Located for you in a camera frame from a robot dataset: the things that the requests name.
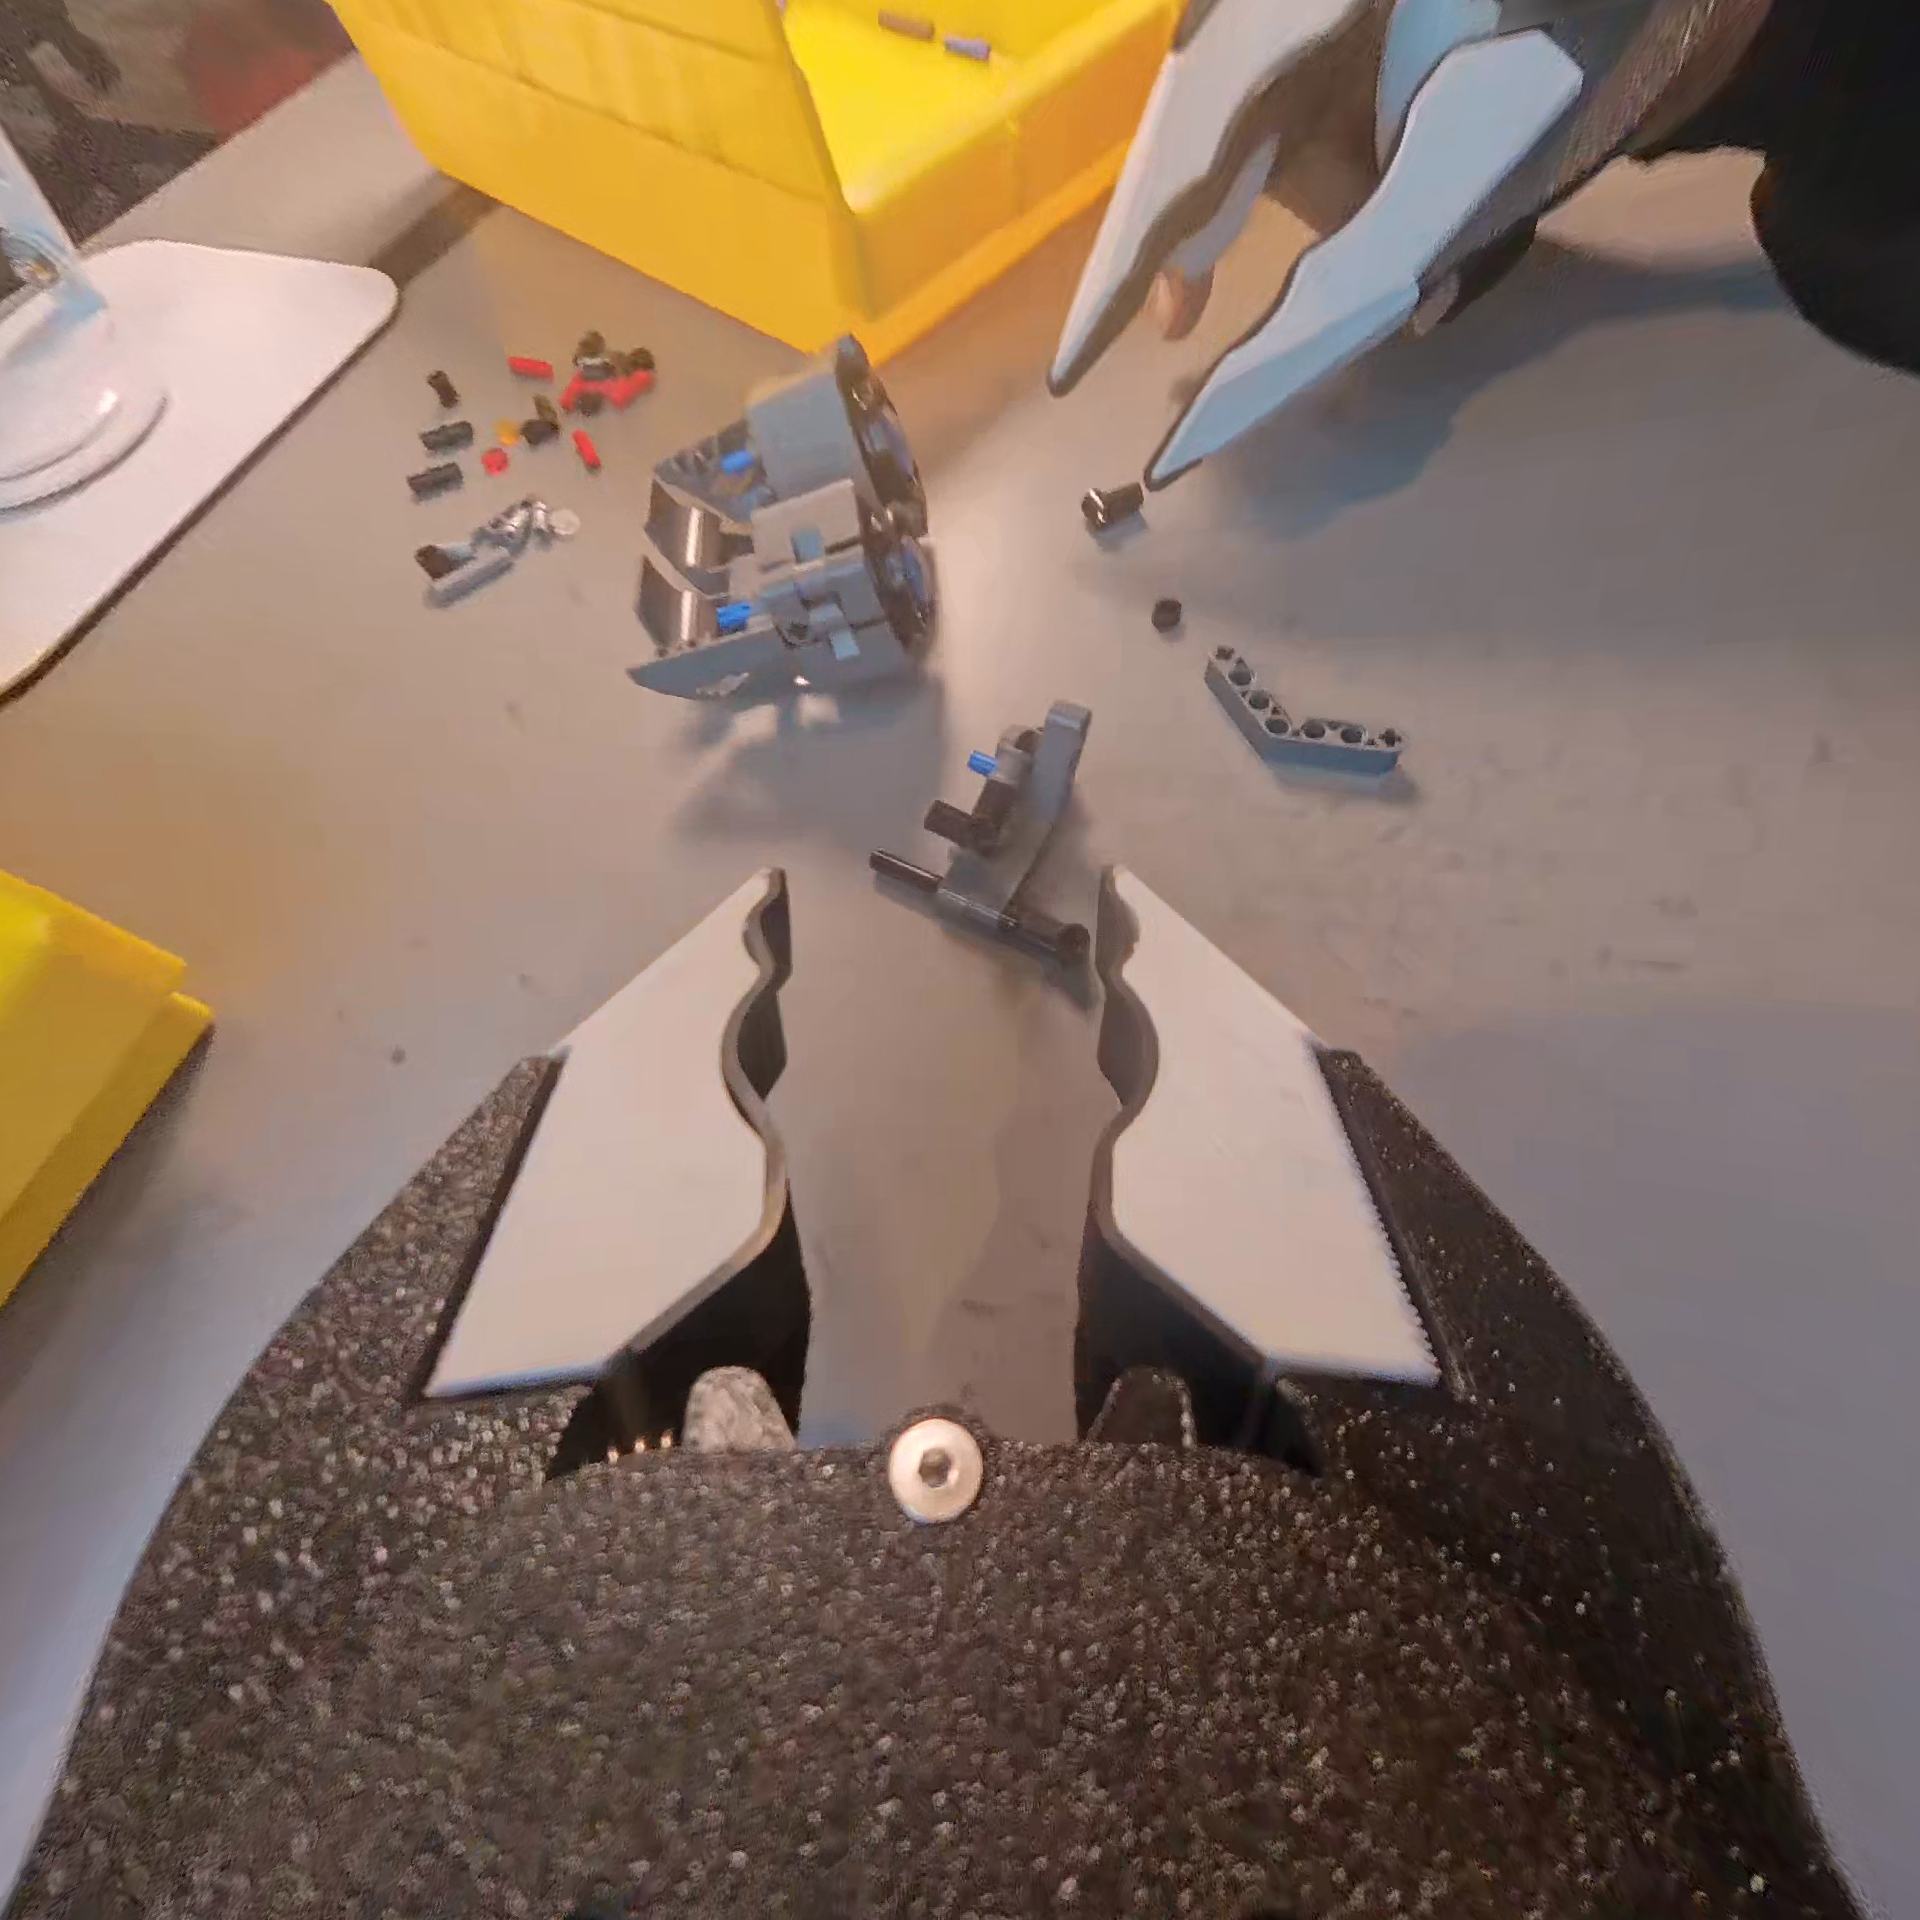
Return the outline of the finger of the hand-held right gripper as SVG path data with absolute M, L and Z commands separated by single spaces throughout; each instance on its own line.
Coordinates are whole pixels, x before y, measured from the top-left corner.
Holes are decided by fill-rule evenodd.
M 1411 4 L 1387 4 L 1378 183 L 1297 258 L 1256 322 L 1202 371 L 1144 467 L 1171 487 L 1253 423 L 1411 326 L 1421 278 L 1571 107 L 1580 69 L 1542 28 L 1463 46 L 1411 93 Z
M 1160 269 L 1214 265 L 1261 198 L 1328 232 L 1378 183 L 1386 4 L 1188 4 L 1044 375 L 1069 396 L 1146 312 Z

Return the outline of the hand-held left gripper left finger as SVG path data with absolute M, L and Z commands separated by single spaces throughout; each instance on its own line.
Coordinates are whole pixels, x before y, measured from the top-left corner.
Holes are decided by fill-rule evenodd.
M 425 1398 L 586 1383 L 566 1443 L 686 1440 L 702 1376 L 799 1430 L 809 1289 L 767 1098 L 789 898 L 762 868 L 555 1048 L 425 1357 Z

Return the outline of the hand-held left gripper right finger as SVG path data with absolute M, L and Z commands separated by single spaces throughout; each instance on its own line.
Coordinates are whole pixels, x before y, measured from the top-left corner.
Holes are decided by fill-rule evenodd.
M 1436 1391 L 1445 1357 L 1333 1092 L 1325 1042 L 1128 865 L 1101 875 L 1096 1067 L 1075 1422 L 1119 1378 L 1188 1393 L 1200 1443 L 1311 1453 L 1291 1391 Z

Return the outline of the grey brick beam piece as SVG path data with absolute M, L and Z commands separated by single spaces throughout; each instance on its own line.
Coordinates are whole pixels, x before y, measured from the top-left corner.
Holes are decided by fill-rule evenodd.
M 1403 732 L 1372 728 L 1353 720 L 1297 716 L 1236 648 L 1209 651 L 1204 687 L 1247 749 L 1273 767 L 1354 780 L 1386 780 L 1402 767 Z

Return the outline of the black brick assembly coloured pins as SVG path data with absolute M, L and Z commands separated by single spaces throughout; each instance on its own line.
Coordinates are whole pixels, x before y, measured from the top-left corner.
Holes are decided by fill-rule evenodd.
M 1087 735 L 1090 710 L 1075 701 L 1053 701 L 1039 728 L 1003 732 L 993 753 L 967 757 L 979 780 L 972 804 L 934 800 L 923 809 L 923 834 L 947 844 L 947 868 L 930 873 L 884 850 L 868 852 L 868 868 L 951 923 L 1062 970 L 1082 968 L 1087 929 L 1027 906 L 1022 888 L 1066 820 Z

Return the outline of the small brick parts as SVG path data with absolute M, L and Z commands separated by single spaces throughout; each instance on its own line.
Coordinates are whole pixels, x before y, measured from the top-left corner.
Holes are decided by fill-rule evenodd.
M 449 371 L 432 371 L 428 386 L 442 406 L 442 422 L 420 428 L 425 465 L 404 478 L 407 495 L 420 507 L 450 499 L 466 489 L 472 478 L 508 484 L 515 478 L 515 457 L 549 449 L 569 449 L 582 478 L 598 478 L 606 457 L 592 422 L 620 415 L 658 386 L 649 351 L 610 351 L 606 333 L 582 333 L 569 371 L 543 357 L 508 357 L 511 378 L 524 390 L 524 418 L 500 418 L 487 431 L 456 418 L 463 398 Z M 425 579 L 425 605 L 449 611 L 511 579 L 526 556 L 553 551 L 576 543 L 582 517 L 543 492 L 500 499 L 487 520 L 456 540 L 428 540 L 415 548 Z

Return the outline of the grey desk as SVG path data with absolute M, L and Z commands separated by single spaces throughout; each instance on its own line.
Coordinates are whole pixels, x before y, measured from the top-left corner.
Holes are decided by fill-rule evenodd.
M 1090 705 L 1041 885 L 1130 865 L 1360 1048 L 1620 1349 L 1739 1560 L 1866 1905 L 1916 1916 L 1916 383 L 1783 300 L 1749 164 L 1614 171 L 1461 322 L 1149 499 L 1138 474 L 1291 252 L 1044 393 L 1096 211 L 884 383 L 941 630 L 849 710 L 626 684 L 654 462 L 789 367 L 435 177 L 361 63 L 111 230 L 375 265 L 381 337 L 4 710 L 4 868 L 169 946 L 213 1040 L 4 1311 L 4 1885 L 103 1635 L 238 1376 L 442 1140 L 758 865 L 773 1110 L 821 1286 L 808 1438 L 960 1400 L 1071 1434 L 1096 1006 L 868 873 L 965 757 Z M 658 386 L 415 502 L 428 386 L 524 418 L 582 333 Z M 576 543 L 435 611 L 415 548 L 543 492 Z M 1156 632 L 1156 599 L 1186 615 Z M 1204 687 L 1403 732 L 1261 760 Z

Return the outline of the yellow storage bin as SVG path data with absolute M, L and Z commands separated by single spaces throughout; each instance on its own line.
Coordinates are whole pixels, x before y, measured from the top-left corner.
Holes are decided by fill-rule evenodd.
M 183 960 L 4 875 L 4 1301 L 213 1028 Z
M 917 14 L 930 44 L 877 24 Z M 1116 180 L 1177 4 L 333 4 L 449 180 L 884 360 Z M 983 35 L 993 63 L 945 53 Z

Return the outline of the grey twin engine brick model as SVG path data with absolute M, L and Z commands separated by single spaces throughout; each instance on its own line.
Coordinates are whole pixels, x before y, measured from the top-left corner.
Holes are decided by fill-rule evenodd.
M 686 701 L 849 691 L 910 673 L 937 622 L 927 492 L 849 333 L 649 481 L 626 668 Z

